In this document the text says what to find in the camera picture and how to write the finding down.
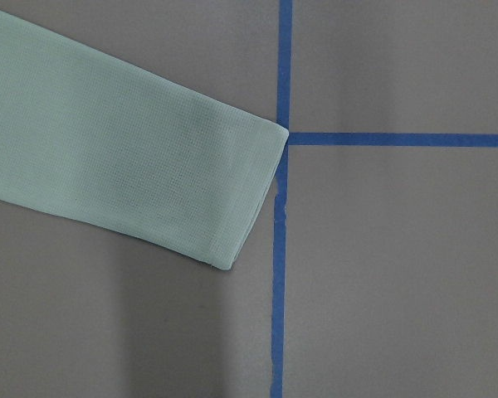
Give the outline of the olive green long-sleeve shirt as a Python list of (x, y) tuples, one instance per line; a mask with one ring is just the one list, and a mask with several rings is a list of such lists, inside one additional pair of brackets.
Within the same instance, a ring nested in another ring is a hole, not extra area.
[(0, 200), (228, 270), (288, 131), (0, 11)]

